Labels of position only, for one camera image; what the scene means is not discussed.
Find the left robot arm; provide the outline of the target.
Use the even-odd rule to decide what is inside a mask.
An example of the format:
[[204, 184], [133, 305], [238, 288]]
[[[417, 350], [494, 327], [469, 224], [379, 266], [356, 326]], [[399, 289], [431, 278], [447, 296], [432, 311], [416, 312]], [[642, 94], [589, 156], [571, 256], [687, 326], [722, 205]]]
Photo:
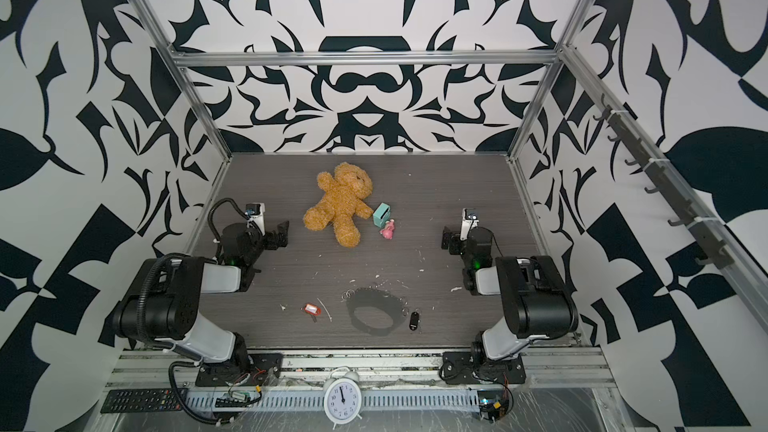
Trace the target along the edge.
[[238, 382], [256, 376], [242, 335], [206, 318], [200, 302], [206, 294], [248, 291], [261, 255], [288, 245], [290, 223], [269, 231], [264, 215], [263, 203], [241, 208], [232, 198], [216, 201], [206, 216], [214, 255], [172, 252], [145, 260], [112, 313], [115, 335], [185, 357], [190, 366], [211, 370], [216, 381], [228, 374]]

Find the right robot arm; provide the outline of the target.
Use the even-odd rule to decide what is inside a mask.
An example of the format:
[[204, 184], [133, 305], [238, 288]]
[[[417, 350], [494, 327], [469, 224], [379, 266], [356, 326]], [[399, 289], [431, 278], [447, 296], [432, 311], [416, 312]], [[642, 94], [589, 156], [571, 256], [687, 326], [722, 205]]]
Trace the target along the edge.
[[462, 260], [464, 288], [501, 300], [502, 318], [472, 345], [477, 364], [514, 359], [533, 343], [562, 338], [578, 325], [572, 293], [551, 257], [494, 257], [495, 245], [495, 235], [485, 227], [465, 233], [444, 228], [441, 237], [441, 248]]

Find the pink toy figure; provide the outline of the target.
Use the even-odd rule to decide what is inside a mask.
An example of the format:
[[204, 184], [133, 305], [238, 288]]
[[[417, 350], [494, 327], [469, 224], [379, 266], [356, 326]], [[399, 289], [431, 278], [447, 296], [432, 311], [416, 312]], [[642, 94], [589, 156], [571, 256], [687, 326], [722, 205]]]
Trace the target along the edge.
[[392, 240], [395, 232], [395, 220], [388, 220], [384, 227], [380, 230], [380, 234], [386, 240]]

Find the teal toy block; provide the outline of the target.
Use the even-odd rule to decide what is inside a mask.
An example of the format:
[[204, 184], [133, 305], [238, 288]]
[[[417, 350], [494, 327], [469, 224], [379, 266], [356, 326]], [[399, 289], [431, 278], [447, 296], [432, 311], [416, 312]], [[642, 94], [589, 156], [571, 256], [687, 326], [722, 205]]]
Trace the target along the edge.
[[373, 214], [373, 222], [379, 229], [384, 228], [391, 217], [391, 207], [386, 203], [380, 203]]

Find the red key tag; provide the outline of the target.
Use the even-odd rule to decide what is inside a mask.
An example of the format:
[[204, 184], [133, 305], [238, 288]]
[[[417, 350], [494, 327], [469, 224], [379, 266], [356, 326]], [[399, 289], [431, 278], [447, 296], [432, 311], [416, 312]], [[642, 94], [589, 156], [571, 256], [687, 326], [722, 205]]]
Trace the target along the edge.
[[312, 303], [306, 303], [303, 307], [303, 311], [306, 314], [309, 314], [313, 317], [317, 317], [322, 314], [322, 309], [319, 306]]

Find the brown teddy bear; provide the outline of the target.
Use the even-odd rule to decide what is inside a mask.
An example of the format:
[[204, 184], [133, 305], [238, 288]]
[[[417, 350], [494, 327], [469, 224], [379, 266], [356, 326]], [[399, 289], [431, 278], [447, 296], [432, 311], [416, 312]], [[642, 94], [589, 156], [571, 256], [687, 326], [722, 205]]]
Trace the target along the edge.
[[373, 209], [365, 202], [374, 190], [372, 179], [362, 168], [342, 162], [333, 173], [320, 173], [317, 185], [323, 197], [304, 214], [304, 226], [310, 231], [322, 231], [331, 225], [339, 245], [356, 247], [361, 233], [354, 217], [370, 219], [373, 215]]

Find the small circuit board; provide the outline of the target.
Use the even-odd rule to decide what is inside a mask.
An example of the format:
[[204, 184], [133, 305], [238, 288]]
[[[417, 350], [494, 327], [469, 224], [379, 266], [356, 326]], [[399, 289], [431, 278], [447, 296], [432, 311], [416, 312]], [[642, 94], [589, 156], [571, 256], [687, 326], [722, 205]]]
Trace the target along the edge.
[[248, 408], [258, 404], [263, 394], [260, 389], [253, 393], [247, 391], [232, 391], [215, 399], [216, 408]]

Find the green electronics module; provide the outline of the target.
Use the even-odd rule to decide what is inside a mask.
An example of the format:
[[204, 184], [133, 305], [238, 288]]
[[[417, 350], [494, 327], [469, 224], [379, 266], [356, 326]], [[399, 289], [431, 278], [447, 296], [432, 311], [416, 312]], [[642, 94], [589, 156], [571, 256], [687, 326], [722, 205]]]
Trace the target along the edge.
[[511, 396], [480, 398], [479, 417], [481, 420], [495, 423], [503, 419], [512, 409], [514, 400]]

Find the white alarm clock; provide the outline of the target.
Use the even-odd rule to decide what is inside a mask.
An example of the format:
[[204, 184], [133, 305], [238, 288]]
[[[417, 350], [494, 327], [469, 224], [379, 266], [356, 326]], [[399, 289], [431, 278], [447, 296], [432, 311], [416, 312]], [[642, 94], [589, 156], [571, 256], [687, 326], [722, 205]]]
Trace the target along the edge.
[[349, 424], [360, 415], [363, 394], [358, 381], [359, 374], [349, 367], [333, 370], [326, 380], [323, 408], [334, 426]]

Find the black remote control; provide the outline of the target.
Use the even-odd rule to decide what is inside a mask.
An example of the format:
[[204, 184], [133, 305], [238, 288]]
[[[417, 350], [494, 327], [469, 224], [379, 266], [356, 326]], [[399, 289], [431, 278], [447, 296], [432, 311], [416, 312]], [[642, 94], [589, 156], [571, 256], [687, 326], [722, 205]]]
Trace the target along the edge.
[[181, 401], [170, 388], [113, 389], [108, 392], [102, 414], [181, 411]]

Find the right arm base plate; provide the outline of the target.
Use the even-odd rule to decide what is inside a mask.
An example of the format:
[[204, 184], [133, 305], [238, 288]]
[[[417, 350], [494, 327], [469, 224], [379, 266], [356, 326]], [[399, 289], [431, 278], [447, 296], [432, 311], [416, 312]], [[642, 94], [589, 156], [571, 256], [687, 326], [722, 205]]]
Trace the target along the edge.
[[520, 358], [505, 361], [478, 360], [470, 352], [444, 352], [438, 376], [448, 385], [520, 385], [527, 379]]

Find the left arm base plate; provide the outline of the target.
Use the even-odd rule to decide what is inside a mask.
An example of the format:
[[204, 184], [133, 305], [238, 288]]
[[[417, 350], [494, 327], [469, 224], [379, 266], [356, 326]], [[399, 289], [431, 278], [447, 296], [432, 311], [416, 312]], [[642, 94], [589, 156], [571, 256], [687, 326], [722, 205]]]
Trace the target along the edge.
[[204, 363], [197, 374], [197, 387], [265, 386], [280, 377], [281, 353], [250, 353], [244, 366], [234, 361]]

